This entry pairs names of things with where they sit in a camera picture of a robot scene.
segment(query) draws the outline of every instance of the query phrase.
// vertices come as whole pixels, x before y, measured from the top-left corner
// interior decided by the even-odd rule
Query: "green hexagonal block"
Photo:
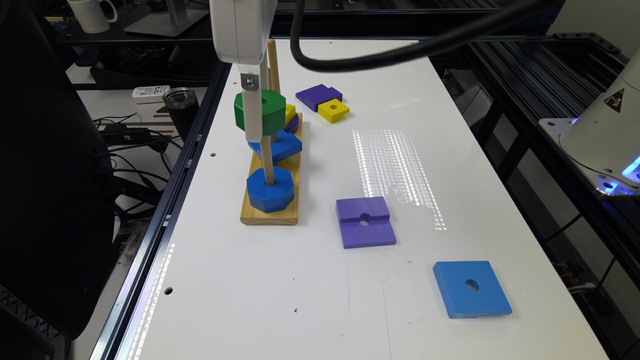
[[[236,114],[236,125],[244,130],[244,111],[242,110],[242,93],[236,95],[233,104]],[[262,135],[271,136],[286,126],[286,99],[272,90],[262,90]]]

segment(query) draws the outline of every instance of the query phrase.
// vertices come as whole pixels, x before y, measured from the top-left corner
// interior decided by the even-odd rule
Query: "white table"
[[[320,74],[288,47],[278,41],[282,92],[304,114],[299,224],[240,223],[251,151],[234,123],[234,68],[118,358],[606,359],[427,59]],[[294,97],[319,83],[351,113],[329,124]],[[386,196],[398,243],[344,250],[336,199],[373,195]],[[432,271],[449,260],[489,260],[513,314],[449,319]]]

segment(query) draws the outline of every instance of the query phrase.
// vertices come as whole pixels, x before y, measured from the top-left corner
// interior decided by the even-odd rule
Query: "yellow block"
[[[287,115],[286,115],[285,123],[289,125],[289,121],[291,121],[291,119],[293,119],[294,116],[296,116],[296,106],[287,104]]]
[[[332,124],[340,120],[340,118],[348,112],[349,107],[337,99],[318,105],[318,114]]]

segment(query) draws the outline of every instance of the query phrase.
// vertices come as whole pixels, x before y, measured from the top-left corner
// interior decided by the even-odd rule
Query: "purple square block with slot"
[[[326,103],[329,100],[338,99],[342,101],[342,93],[334,88],[328,88],[323,84],[316,85],[307,90],[300,91],[296,94],[296,98],[307,105],[309,109],[318,112],[318,105]]]
[[[345,249],[396,243],[384,197],[338,200],[336,211]]]

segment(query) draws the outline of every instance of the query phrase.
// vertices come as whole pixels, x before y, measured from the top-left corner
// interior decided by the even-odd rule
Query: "mug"
[[[107,19],[100,8],[100,3],[106,1],[113,9],[113,19]],[[118,12],[109,0],[67,0],[73,14],[78,19],[80,27],[87,34],[99,34],[109,30],[109,24],[118,20]]]

